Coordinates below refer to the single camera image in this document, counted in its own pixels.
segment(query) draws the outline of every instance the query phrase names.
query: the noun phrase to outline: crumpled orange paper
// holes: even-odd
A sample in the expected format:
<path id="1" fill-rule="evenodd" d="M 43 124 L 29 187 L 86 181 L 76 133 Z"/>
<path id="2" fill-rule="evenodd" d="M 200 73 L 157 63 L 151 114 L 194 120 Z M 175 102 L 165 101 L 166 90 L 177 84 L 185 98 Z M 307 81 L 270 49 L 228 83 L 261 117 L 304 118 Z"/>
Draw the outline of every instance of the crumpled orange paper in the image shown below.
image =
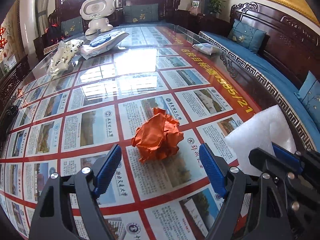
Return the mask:
<path id="1" fill-rule="evenodd" d="M 141 158 L 146 160 L 162 160 L 175 155 L 179 147 L 177 144 L 183 140 L 183 133 L 179 132 L 180 123 L 173 119 L 165 110 L 153 108 L 154 116 L 136 130 L 131 143 L 137 147 Z"/>

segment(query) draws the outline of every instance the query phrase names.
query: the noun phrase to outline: potted plant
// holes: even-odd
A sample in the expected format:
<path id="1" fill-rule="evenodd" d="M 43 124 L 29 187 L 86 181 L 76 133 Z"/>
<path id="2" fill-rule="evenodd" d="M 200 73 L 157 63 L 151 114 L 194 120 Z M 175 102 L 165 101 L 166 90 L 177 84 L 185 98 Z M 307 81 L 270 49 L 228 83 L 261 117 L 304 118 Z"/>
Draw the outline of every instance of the potted plant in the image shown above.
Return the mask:
<path id="1" fill-rule="evenodd" d="M 210 4 L 209 4 L 209 11 L 210 14 L 213 15 L 214 17 L 217 16 L 217 13 L 221 13 L 222 12 L 222 0 L 210 0 Z"/>

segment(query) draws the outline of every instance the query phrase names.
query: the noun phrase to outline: blue gripper pad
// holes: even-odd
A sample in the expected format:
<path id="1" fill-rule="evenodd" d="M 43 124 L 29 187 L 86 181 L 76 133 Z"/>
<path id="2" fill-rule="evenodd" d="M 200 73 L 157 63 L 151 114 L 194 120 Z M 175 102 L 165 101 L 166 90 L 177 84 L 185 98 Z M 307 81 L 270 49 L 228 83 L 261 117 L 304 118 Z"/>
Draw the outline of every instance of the blue gripper pad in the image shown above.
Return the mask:
<path id="1" fill-rule="evenodd" d="M 283 161 L 284 163 L 288 164 L 292 168 L 294 168 L 298 174 L 303 172 L 303 169 L 300 164 L 300 160 L 295 157 L 293 154 L 288 152 L 287 150 L 283 149 L 279 145 L 272 143 L 273 150 L 275 152 L 276 157 Z"/>
<path id="2" fill-rule="evenodd" d="M 226 179 L 223 176 L 217 163 L 213 159 L 212 151 L 208 148 L 205 144 L 202 144 L 199 147 L 199 157 L 201 163 L 204 167 L 205 172 L 208 175 L 209 181 L 215 193 L 218 193 L 222 198 L 225 198 L 228 193 L 226 190 Z"/>
<path id="3" fill-rule="evenodd" d="M 113 175 L 121 161 L 122 152 L 119 145 L 111 149 L 107 155 L 107 160 L 100 169 L 98 175 L 96 176 L 95 188 L 93 194 L 98 198 L 101 194 L 104 194 L 111 182 Z"/>
<path id="4" fill-rule="evenodd" d="M 97 47 L 110 40 L 111 36 L 109 34 L 101 35 L 90 42 L 90 47 Z"/>

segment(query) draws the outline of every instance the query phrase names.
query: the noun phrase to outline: white package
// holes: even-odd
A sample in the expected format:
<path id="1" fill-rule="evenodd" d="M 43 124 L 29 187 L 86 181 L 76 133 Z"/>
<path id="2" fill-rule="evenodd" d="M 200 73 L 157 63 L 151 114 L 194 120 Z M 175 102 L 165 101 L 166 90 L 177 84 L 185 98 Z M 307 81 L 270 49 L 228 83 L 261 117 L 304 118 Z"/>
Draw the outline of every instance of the white package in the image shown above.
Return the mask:
<path id="1" fill-rule="evenodd" d="M 200 51 L 207 55 L 211 55 L 212 53 L 217 53 L 220 51 L 220 49 L 218 49 L 217 47 L 213 46 L 210 43 L 195 44 L 192 47 L 197 51 Z"/>
<path id="2" fill-rule="evenodd" d="M 71 40 L 67 42 L 60 41 L 58 50 L 50 61 L 47 74 L 50 74 L 50 76 L 56 76 L 60 72 L 67 70 L 73 57 L 83 44 L 83 40 Z"/>
<path id="3" fill-rule="evenodd" d="M 105 43 L 102 43 L 96 47 L 91 47 L 90 45 L 83 45 L 80 50 L 81 56 L 84 57 L 85 59 L 89 59 L 91 57 L 107 52 L 111 50 L 113 47 L 115 47 L 124 38 L 130 35 L 129 33 L 126 33 L 124 31 L 116 31 L 108 34 L 110 34 L 111 40 Z"/>
<path id="4" fill-rule="evenodd" d="M 225 142 L 236 153 L 241 170 L 254 176 L 260 176 L 261 171 L 250 164 L 251 150 L 259 147 L 275 156 L 271 142 L 292 154 L 297 150 L 288 123 L 278 105 L 257 113 L 227 135 Z"/>

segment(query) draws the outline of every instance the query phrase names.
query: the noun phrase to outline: red decoration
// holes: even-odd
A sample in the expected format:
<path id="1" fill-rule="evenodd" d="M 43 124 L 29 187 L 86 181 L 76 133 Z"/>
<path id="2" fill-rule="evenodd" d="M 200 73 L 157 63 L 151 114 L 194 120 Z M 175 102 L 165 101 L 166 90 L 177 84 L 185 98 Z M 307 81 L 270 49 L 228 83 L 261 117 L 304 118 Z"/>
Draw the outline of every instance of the red decoration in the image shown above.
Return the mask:
<path id="1" fill-rule="evenodd" d="M 4 46 L 7 44 L 8 40 L 6 40 L 5 38 L 2 37 L 2 35 L 4 34 L 6 28 L 2 27 L 0 28 L 0 51 L 3 50 Z"/>

